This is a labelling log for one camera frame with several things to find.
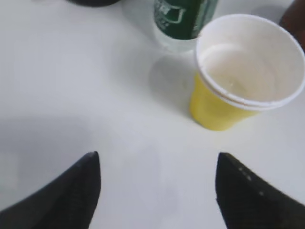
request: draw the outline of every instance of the dark object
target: dark object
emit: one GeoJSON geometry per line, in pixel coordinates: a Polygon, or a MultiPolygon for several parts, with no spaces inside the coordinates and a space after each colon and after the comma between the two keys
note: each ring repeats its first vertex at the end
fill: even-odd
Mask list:
{"type": "Polygon", "coordinates": [[[0,212],[0,228],[87,229],[100,190],[99,155],[88,153],[43,189],[0,212]]]}
{"type": "Polygon", "coordinates": [[[305,207],[228,153],[220,153],[217,202],[228,229],[304,229],[305,207]]]}
{"type": "Polygon", "coordinates": [[[283,15],[280,25],[290,32],[305,50],[305,0],[294,0],[283,15]]]}
{"type": "Polygon", "coordinates": [[[119,0],[69,0],[69,1],[82,6],[100,7],[100,6],[109,6],[115,4],[119,0]]]}

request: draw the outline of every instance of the white table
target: white table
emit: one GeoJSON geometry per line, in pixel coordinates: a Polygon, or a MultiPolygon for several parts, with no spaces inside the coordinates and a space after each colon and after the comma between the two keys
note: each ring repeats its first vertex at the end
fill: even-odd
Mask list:
{"type": "MultiPolygon", "coordinates": [[[[228,131],[202,128],[187,111],[192,55],[155,44],[151,1],[0,3],[0,209],[93,150],[102,193],[92,229],[224,229],[220,151],[305,204],[305,93],[228,131]]],[[[278,20],[290,2],[220,0],[215,16],[278,20]]]]}

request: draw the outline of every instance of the bottle bottom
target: bottle bottom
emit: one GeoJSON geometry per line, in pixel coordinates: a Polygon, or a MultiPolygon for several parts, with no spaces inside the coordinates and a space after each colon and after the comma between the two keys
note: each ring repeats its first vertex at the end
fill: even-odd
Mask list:
{"type": "Polygon", "coordinates": [[[169,52],[188,52],[196,47],[197,39],[179,40],[171,38],[165,35],[155,24],[153,24],[153,29],[157,42],[169,52]]]}

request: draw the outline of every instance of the plastic bottle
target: plastic bottle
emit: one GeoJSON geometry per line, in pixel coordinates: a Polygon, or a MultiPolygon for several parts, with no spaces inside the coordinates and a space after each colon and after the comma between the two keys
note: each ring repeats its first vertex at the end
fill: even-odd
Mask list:
{"type": "Polygon", "coordinates": [[[193,49],[200,30],[212,19],[217,3],[218,0],[155,0],[156,39],[171,52],[193,49]]]}

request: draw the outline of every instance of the bottle label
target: bottle label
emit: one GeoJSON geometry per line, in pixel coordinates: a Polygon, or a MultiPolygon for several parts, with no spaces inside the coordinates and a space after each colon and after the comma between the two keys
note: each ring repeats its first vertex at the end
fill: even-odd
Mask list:
{"type": "Polygon", "coordinates": [[[167,36],[189,40],[213,17],[218,0],[155,0],[154,20],[167,36]]]}

